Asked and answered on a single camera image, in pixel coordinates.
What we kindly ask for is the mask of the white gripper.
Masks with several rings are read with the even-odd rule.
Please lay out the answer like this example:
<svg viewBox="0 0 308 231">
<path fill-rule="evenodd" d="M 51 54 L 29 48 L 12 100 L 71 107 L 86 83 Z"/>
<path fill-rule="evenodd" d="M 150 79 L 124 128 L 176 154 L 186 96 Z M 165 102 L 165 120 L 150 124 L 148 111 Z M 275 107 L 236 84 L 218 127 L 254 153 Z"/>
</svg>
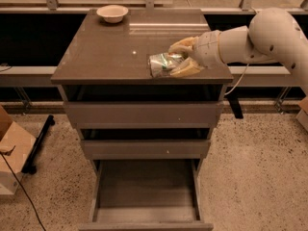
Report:
<svg viewBox="0 0 308 231">
<path fill-rule="evenodd" d="M 223 65 L 218 52 L 219 35 L 220 31 L 215 30 L 173 43 L 168 49 L 169 53 L 187 54 L 194 60 L 187 58 L 176 66 L 170 75 L 176 78 L 187 77 L 199 73 L 204 67 L 216 68 Z"/>
</svg>

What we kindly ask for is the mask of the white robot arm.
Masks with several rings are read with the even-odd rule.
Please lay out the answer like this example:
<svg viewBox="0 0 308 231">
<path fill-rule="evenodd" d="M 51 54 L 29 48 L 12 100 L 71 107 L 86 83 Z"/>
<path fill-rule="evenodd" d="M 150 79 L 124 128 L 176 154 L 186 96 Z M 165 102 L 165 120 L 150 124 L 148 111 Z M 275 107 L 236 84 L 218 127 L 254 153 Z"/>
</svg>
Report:
<svg viewBox="0 0 308 231">
<path fill-rule="evenodd" d="M 170 72 L 172 77 L 193 75 L 202 67 L 274 62 L 284 65 L 301 89 L 308 91 L 308 38 L 296 20 L 279 8 L 258 12 L 247 26 L 183 38 L 168 52 L 187 56 Z"/>
</svg>

